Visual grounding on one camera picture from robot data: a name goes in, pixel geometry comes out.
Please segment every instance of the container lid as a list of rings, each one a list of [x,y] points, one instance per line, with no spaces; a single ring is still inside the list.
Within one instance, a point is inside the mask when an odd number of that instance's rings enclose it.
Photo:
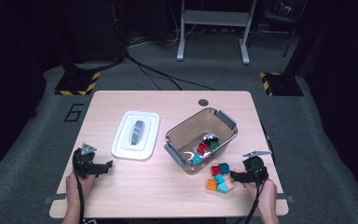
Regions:
[[[128,111],[118,126],[111,148],[112,154],[123,159],[146,160],[153,153],[158,126],[157,113]]]

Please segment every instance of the orange block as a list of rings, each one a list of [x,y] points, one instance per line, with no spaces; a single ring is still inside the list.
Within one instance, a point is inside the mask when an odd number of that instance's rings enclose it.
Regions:
[[[216,190],[217,189],[217,180],[209,179],[208,183],[206,184],[206,189]]]

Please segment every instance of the pink block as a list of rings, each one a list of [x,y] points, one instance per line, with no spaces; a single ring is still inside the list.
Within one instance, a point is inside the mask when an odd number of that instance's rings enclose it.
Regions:
[[[228,179],[225,181],[226,185],[228,186],[229,189],[234,189],[234,185],[231,183],[231,181]]]

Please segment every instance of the red block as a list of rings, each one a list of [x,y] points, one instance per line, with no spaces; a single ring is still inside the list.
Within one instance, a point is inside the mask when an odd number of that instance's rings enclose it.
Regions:
[[[216,176],[216,175],[219,175],[220,174],[220,166],[212,166],[211,167],[211,173],[212,173],[212,176]]]
[[[199,153],[205,153],[207,147],[208,147],[208,146],[207,146],[206,144],[199,143],[199,147],[197,148],[197,151],[198,151]]]

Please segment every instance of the gray plastic bin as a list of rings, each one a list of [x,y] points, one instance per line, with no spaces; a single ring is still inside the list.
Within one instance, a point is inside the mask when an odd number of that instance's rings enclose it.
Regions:
[[[206,133],[217,135],[219,147],[212,150],[208,146],[203,154],[197,148]],[[194,175],[225,152],[237,134],[237,124],[230,116],[214,108],[205,108],[167,132],[165,149],[189,175]],[[192,160],[196,155],[201,157],[200,161]]]

